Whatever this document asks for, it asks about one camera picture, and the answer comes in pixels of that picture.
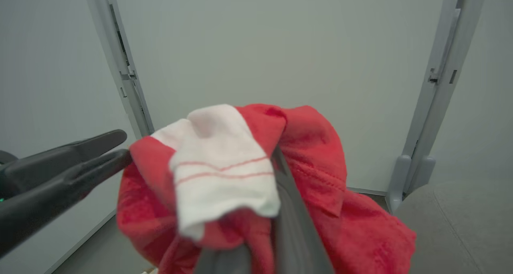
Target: fabric fold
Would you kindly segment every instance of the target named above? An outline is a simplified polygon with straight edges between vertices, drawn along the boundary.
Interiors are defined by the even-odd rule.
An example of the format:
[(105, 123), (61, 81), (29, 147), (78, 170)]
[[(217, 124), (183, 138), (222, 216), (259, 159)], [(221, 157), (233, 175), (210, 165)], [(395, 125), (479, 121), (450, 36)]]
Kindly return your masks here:
[(337, 273), (405, 274), (415, 233), (346, 189), (333, 126), (309, 106), (218, 105), (191, 112), (130, 146), (117, 222), (163, 274), (194, 270), (201, 247), (246, 243), (252, 272), (273, 274), (271, 220), (280, 209), (280, 146)]

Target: red towel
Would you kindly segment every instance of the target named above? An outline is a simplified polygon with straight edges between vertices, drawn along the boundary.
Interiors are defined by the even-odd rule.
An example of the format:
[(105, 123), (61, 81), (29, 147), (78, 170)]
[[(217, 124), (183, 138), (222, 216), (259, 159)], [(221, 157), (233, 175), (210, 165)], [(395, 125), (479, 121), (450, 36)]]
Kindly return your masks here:
[[(408, 272), (415, 233), (369, 197), (346, 189), (344, 152), (328, 120), (308, 106), (283, 109), (249, 105), (235, 109), (245, 122), (239, 126), (249, 128), (249, 137), (260, 145), (267, 157), (271, 157), (276, 145), (280, 146), (337, 273)], [(197, 119), (198, 114), (195, 117), (193, 113), (188, 118), (192, 124), (224, 127), (203, 114)], [(180, 186), (177, 183), (191, 177), (197, 177), (196, 183), (223, 177), (219, 174), (204, 177), (202, 172), (175, 181), (176, 167), (195, 162), (182, 161), (173, 166), (172, 157), (180, 150), (170, 143), (171, 146), (165, 145), (153, 135), (131, 145), (134, 163), (123, 172), (119, 191), (117, 223), (120, 230), (162, 274), (192, 273), (202, 246), (227, 249), (243, 242), (251, 249), (253, 273), (274, 273), (271, 222), (262, 217), (259, 210), (238, 209), (213, 221), (207, 220), (196, 242), (178, 234), (178, 230), (183, 231), (182, 226), (178, 226), (178, 216), (187, 213), (178, 214), (176, 191)], [(209, 167), (223, 171), (221, 166)]]

